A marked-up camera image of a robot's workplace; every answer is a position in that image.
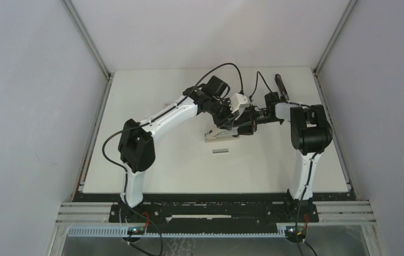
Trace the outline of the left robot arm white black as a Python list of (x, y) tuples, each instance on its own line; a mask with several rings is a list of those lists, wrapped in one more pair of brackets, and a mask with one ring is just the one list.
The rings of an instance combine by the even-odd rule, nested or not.
[(125, 188), (121, 193), (121, 200), (125, 205), (121, 214), (127, 221), (136, 222), (142, 216), (139, 204), (143, 200), (145, 172), (156, 159), (155, 144), (161, 137), (180, 123), (201, 113), (210, 114), (217, 128), (232, 129), (240, 109), (248, 106), (250, 101), (241, 93), (223, 99), (221, 95), (227, 88), (224, 81), (212, 76), (205, 84), (188, 87), (175, 103), (159, 113), (140, 122), (134, 119), (125, 122), (118, 151), (126, 168)]

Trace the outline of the silver black staple remover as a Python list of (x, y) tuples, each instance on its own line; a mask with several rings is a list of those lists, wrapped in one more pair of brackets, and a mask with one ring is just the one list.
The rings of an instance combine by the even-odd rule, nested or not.
[(230, 141), (236, 140), (240, 137), (237, 132), (237, 129), (233, 130), (224, 130), (219, 128), (210, 129), (207, 133), (204, 134), (204, 142), (222, 142), (222, 141)]

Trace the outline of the black stapler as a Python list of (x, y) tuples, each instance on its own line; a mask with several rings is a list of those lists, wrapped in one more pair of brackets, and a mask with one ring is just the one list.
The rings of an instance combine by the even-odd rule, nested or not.
[(287, 90), (285, 88), (285, 85), (283, 83), (281, 75), (276, 74), (275, 77), (274, 77), (274, 80), (275, 80), (276, 85), (278, 87), (278, 92), (279, 92), (279, 96), (280, 96), (281, 101), (289, 102), (290, 101), (289, 95), (288, 95), (288, 92), (287, 92)]

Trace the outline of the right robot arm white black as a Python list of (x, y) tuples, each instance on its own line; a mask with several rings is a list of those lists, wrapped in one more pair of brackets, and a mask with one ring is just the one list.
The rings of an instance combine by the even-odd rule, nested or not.
[(253, 135), (259, 124), (290, 123), (290, 140), (296, 150), (296, 162), (288, 192), (294, 200), (307, 201), (313, 197), (318, 161), (333, 139), (324, 106), (291, 102), (272, 92), (265, 95), (265, 103), (264, 109), (256, 109), (254, 105), (245, 108), (233, 126), (239, 135)]

